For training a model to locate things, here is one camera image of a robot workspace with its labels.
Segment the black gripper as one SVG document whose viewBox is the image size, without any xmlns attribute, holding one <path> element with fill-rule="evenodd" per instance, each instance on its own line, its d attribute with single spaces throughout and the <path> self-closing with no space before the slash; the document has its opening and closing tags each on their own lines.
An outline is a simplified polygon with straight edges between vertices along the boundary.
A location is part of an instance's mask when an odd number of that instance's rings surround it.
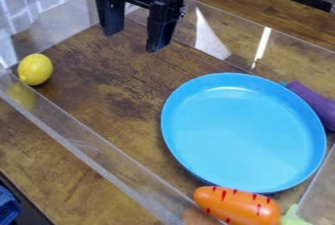
<svg viewBox="0 0 335 225">
<path fill-rule="evenodd" d="M 184 0 L 96 0 L 100 24 L 108 36 L 125 28 L 126 3 L 149 8 L 146 51 L 155 53 L 171 44 L 184 14 Z"/>
</svg>

